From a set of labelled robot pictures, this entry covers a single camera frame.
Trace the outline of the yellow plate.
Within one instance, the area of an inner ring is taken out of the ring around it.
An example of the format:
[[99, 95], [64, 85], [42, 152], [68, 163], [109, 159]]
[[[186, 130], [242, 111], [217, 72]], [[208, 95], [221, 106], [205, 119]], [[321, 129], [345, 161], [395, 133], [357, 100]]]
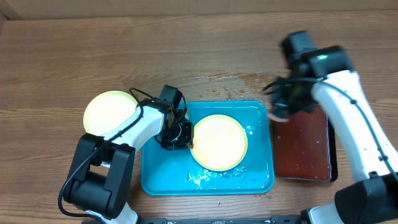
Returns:
[[86, 107], [84, 129], [96, 136], [112, 131], [135, 113], [136, 106], [137, 101], [126, 92], [104, 92], [93, 98]]
[[194, 127], [190, 152], [202, 167], [227, 171], [236, 167], [248, 150], [248, 137], [234, 118], [214, 114], [201, 119]]

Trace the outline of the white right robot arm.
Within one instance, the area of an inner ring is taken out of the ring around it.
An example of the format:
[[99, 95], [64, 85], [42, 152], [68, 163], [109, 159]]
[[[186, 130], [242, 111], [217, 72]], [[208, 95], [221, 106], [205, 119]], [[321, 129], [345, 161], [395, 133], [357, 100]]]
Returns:
[[397, 150], [377, 121], [359, 75], [339, 46], [283, 47], [291, 71], [264, 88], [269, 118], [286, 122], [322, 107], [348, 156], [354, 184], [328, 204], [301, 212], [297, 223], [380, 223], [397, 218]]

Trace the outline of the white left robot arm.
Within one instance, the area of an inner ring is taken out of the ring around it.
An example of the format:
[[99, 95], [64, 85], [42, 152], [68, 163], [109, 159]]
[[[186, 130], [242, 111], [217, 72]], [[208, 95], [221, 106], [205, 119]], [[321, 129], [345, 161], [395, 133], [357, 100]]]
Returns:
[[[96, 223], [137, 223], [139, 216], [127, 202], [136, 152], [152, 138], [169, 151], [193, 144], [193, 124], [179, 103], [179, 99], [146, 99], [114, 130], [101, 136], [82, 135], [58, 195], [59, 210]], [[63, 202], [81, 213], [66, 211]]]

